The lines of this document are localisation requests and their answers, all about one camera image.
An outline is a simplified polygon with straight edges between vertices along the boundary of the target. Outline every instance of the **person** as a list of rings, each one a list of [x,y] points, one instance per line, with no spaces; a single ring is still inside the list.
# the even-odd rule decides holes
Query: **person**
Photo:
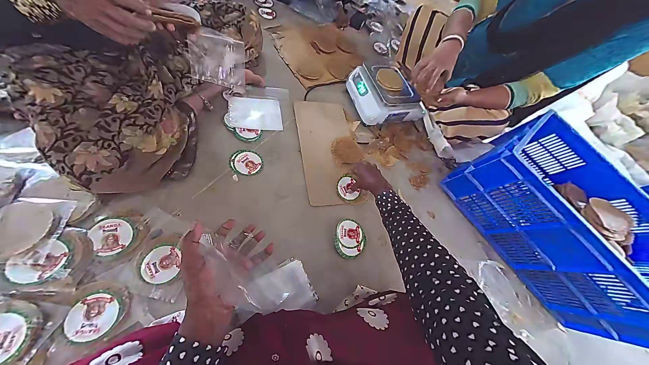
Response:
[[[203,228],[197,224],[180,248],[188,301],[182,323],[136,331],[74,364],[104,364],[125,344],[142,348],[120,355],[134,356],[129,364],[544,364],[502,323],[476,281],[413,215],[378,168],[359,162],[353,170],[354,188],[376,198],[405,294],[362,288],[335,313],[280,310],[256,314],[232,329],[232,307],[216,292],[213,268],[198,251]],[[217,234],[226,236],[233,225],[227,221]],[[257,242],[261,234],[254,237]],[[252,266],[247,261],[246,267]]]
[[[243,40],[254,63],[262,38],[252,12],[229,0],[180,3],[203,27]],[[0,1],[0,53],[8,60],[14,116],[34,129],[45,161],[92,192],[137,192],[164,177],[185,177],[196,155],[196,117],[223,91],[191,76],[189,30],[154,24],[156,6]],[[245,76],[264,84],[249,70]]]
[[[649,3],[461,0],[450,16],[423,5],[401,45],[397,61],[447,140],[482,140],[513,109],[649,51]]]

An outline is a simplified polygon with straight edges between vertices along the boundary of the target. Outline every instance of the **striped fabric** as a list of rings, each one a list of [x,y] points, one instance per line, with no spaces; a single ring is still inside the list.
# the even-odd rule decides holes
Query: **striped fabric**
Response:
[[[432,6],[421,5],[408,20],[395,60],[410,74],[420,59],[437,47],[449,15]],[[453,105],[435,108],[426,102],[431,120],[441,128],[450,144],[484,140],[497,136],[509,124],[509,110],[489,110]]]

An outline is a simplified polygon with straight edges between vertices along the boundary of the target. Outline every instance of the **hand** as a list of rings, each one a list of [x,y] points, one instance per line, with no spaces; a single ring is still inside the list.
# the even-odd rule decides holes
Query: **hand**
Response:
[[[57,0],[61,9],[90,29],[121,44],[137,44],[156,25],[151,6],[142,0]]]
[[[350,187],[352,190],[367,190],[374,196],[392,190],[392,185],[374,164],[367,161],[356,162],[352,165],[352,172],[356,180],[356,183]]]
[[[249,69],[245,70],[245,83],[246,85],[253,85],[259,88],[266,86],[266,81],[263,79],[263,77],[255,74]]]
[[[247,258],[247,254],[264,239],[266,234],[260,231],[253,236],[252,240],[243,245],[241,250],[237,250],[240,243],[243,242],[241,237],[247,238],[254,232],[255,226],[249,225],[230,244],[223,245],[225,237],[230,233],[234,224],[234,220],[228,220],[216,231],[220,241],[215,247],[224,253],[229,261],[237,262],[243,270],[249,271],[270,257],[273,253],[273,244],[269,244],[261,252]],[[182,253],[180,273],[187,296],[187,310],[185,320],[178,332],[205,344],[219,345],[230,330],[234,307],[226,304],[217,292],[216,269],[207,265],[200,252],[201,243],[199,240],[203,232],[202,224],[196,223],[194,229],[188,232],[180,243],[180,252]]]
[[[437,97],[429,101],[434,107],[442,108],[451,105],[466,105],[469,91],[464,88],[450,88],[443,90]]]
[[[439,94],[453,74],[460,51],[460,42],[449,40],[422,58],[413,68],[410,79],[416,89],[423,94]]]

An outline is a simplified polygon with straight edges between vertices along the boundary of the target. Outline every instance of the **bracelet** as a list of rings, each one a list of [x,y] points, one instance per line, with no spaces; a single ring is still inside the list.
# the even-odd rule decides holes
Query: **bracelet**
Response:
[[[442,38],[440,44],[441,44],[441,43],[444,43],[444,42],[447,41],[447,40],[452,40],[452,39],[459,40],[459,42],[460,42],[460,44],[461,44],[461,47],[460,47],[460,49],[459,49],[460,51],[461,51],[462,49],[464,49],[464,38],[462,38],[461,36],[458,36],[457,34],[450,34],[450,35],[448,35],[448,36]]]
[[[210,111],[211,111],[212,109],[214,109],[214,107],[212,106],[212,104],[210,104],[210,102],[207,101],[207,99],[205,99],[205,96],[199,94],[199,97],[200,97],[201,100],[203,101],[203,105],[205,106],[205,108],[206,108],[207,110],[210,110]]]

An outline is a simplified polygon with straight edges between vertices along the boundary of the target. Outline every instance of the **plastic packet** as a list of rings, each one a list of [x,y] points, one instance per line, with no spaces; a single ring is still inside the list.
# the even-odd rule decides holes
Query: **plastic packet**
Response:
[[[251,234],[244,235],[247,239],[242,242],[238,242],[237,238],[231,240],[208,233],[201,237],[201,253],[206,265],[213,268],[217,283],[214,289],[225,303],[242,308],[242,312],[249,315],[280,310],[283,305],[290,304],[287,300],[291,295],[301,292],[301,288],[304,288],[301,283],[304,283],[305,275],[295,275],[301,265],[284,270],[277,268],[269,260],[259,260],[267,254],[264,249],[251,257],[253,262],[260,263],[251,270],[245,269],[241,265],[241,252],[249,251],[247,245],[255,243]]]
[[[277,269],[252,280],[246,287],[248,293],[257,296],[257,293],[263,293],[273,288],[278,293],[287,294],[282,296],[281,301],[273,303],[264,302],[261,306],[259,303],[253,305],[251,302],[244,303],[236,308],[238,319],[241,323],[259,312],[267,314],[278,310],[312,310],[317,304],[318,297],[313,290],[313,286],[304,271],[304,266],[300,260],[291,258],[283,262]],[[262,298],[274,298],[267,294],[262,294]]]
[[[0,260],[57,238],[75,205],[69,200],[21,197],[0,208]]]
[[[203,27],[188,38],[191,76],[234,90],[245,87],[245,46]]]
[[[570,364],[569,338],[564,328],[511,270],[496,261],[479,261],[477,283],[514,335],[548,364]]]
[[[99,208],[99,199],[91,192],[83,190],[70,183],[69,179],[57,176],[53,179],[29,180],[29,186],[20,192],[21,197],[46,197],[50,199],[65,199],[77,202],[70,214],[70,223],[83,220]]]
[[[111,203],[75,225],[86,230],[96,265],[91,270],[103,273],[130,261],[147,239],[151,217],[141,199]]]
[[[282,88],[247,86],[245,93],[224,92],[231,127],[283,131],[283,121],[291,120],[293,103]]]
[[[191,227],[159,208],[150,209],[146,216],[151,233],[138,251],[97,280],[116,281],[132,293],[173,303],[182,291],[180,240]]]
[[[0,264],[0,293],[70,293],[92,256],[92,245],[83,230],[65,228],[58,238],[43,240]]]
[[[0,333],[3,335],[0,363],[36,364],[34,356],[47,349],[50,336],[63,322],[68,310],[69,307],[52,303],[0,297]]]
[[[69,364],[88,356],[152,319],[144,297],[106,281],[78,288],[69,306],[47,354],[51,364]]]

